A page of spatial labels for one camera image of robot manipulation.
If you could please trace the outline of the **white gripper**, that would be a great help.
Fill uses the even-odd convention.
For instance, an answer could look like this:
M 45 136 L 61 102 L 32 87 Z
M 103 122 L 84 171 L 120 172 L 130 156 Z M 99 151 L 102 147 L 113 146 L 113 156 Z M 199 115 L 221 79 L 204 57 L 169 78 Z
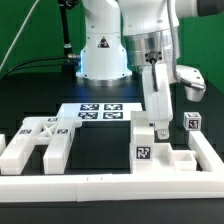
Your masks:
M 149 121 L 155 124 L 159 139 L 169 138 L 169 123 L 173 118 L 167 66 L 165 63 L 155 65 L 156 83 L 154 90 L 152 67 L 145 66 L 142 72 L 145 109 Z

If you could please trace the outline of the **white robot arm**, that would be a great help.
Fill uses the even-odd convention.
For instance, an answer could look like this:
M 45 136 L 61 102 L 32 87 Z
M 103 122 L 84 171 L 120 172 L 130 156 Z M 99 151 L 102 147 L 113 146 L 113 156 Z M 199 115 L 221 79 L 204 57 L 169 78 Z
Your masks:
M 142 75 L 146 117 L 160 139 L 169 137 L 173 118 L 170 85 L 184 86 L 187 98 L 198 102 L 206 91 L 200 72 L 178 65 L 178 26 L 185 17 L 224 11 L 224 0 L 82 0 L 86 44 L 81 51 L 79 79 L 112 85 Z

